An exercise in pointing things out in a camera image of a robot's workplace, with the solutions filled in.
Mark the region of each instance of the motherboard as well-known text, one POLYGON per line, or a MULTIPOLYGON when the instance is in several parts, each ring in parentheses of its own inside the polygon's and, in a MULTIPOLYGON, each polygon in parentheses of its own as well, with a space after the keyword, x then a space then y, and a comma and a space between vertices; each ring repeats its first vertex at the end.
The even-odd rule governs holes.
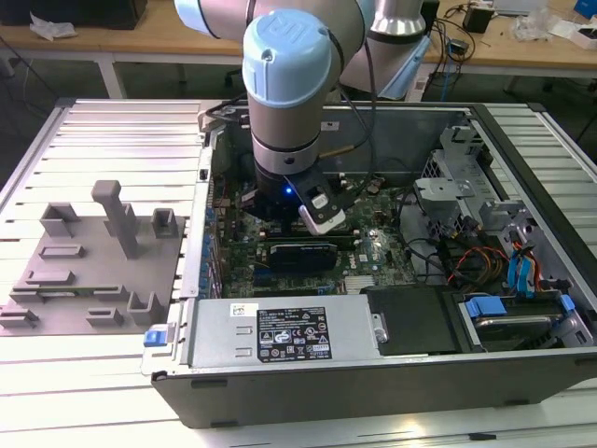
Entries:
MULTIPOLYGON (((355 179, 347 179, 350 187, 355 179)), ((416 273, 395 222, 400 189, 382 180, 346 212, 340 227, 311 236, 298 219, 290 229, 239 207, 243 186, 215 195, 222 272, 221 297, 358 294, 363 287, 405 285, 416 273)))

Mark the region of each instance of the metal workbench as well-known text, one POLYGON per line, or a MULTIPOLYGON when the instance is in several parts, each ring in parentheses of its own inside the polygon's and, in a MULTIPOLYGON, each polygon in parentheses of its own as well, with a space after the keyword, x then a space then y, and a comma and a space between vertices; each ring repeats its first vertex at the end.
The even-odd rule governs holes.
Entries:
MULTIPOLYGON (((199 104, 80 101, 52 112, 0 194, 0 306, 43 232, 37 219, 48 201, 69 201, 81 216, 99 216, 90 188, 110 176, 138 216, 167 204, 190 217, 202 150, 199 104)), ((583 153, 547 114, 524 105, 490 110, 595 252, 597 186, 583 153), (522 128, 536 137, 517 137, 522 128)), ((173 301, 179 288, 174 282, 173 301)), ((178 304, 170 313, 178 313, 178 304)), ((0 338, 0 445, 577 447, 597 441, 597 380, 532 406, 191 430, 139 373, 143 349, 143 335, 0 338), (471 441, 471 433, 497 440, 471 441)))

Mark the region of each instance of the power supply label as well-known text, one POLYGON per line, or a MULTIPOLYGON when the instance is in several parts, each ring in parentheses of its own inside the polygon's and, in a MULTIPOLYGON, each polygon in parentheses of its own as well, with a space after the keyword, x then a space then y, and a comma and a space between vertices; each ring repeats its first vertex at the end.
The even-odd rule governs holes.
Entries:
POLYGON ((326 308, 257 311, 257 357, 261 362, 331 359, 326 308))

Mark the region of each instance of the gray plastic base plate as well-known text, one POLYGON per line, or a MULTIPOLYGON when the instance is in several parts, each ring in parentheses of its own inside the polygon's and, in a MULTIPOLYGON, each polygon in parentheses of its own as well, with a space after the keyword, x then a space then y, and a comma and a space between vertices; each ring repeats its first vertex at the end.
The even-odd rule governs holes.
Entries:
POLYGON ((126 259, 118 240, 108 234, 105 221, 105 217, 81 217, 78 222, 69 223, 73 238, 67 236, 51 238, 45 233, 29 260, 20 282, 15 287, 35 286, 25 282, 31 274, 30 271, 34 273, 70 271, 74 276, 71 285, 58 287, 124 286, 128 291, 126 298, 99 300, 97 295, 91 297, 80 295, 46 297, 43 301, 33 299, 21 303, 10 300, 2 310, 3 313, 27 309, 32 311, 38 320, 25 325, 7 325, 7 328, 0 326, 1 336, 142 333, 149 325, 135 325, 132 316, 127 312, 127 304, 132 292, 136 293, 138 298, 138 301, 134 301, 135 308, 139 304, 147 304, 150 294, 155 292, 161 305, 160 322, 165 321, 172 296, 185 219, 176 217, 177 237, 156 238, 151 217, 138 217, 137 259, 126 259), (39 256, 45 247, 57 245, 81 245, 84 250, 83 257, 42 259, 39 256), (109 316, 114 315, 114 310, 111 313, 97 312, 97 309, 113 308, 117 309, 117 317, 122 316, 121 322, 119 318, 113 319, 113 322, 109 321, 109 316), (91 319, 89 319, 89 309, 92 310, 91 319), (105 316, 106 322, 92 325, 91 322, 97 322, 97 315, 105 316))

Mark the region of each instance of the paper on table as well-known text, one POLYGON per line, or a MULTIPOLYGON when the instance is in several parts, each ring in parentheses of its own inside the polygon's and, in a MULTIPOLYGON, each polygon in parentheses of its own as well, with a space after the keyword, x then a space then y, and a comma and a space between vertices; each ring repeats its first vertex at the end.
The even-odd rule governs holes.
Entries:
POLYGON ((549 32, 564 39, 569 39, 573 32, 578 31, 580 26, 579 23, 559 19, 549 28, 549 32))
POLYGON ((53 41, 54 38, 74 37, 77 35, 75 26, 72 23, 52 23, 51 21, 42 21, 31 14, 33 23, 29 25, 31 31, 43 38, 53 41))

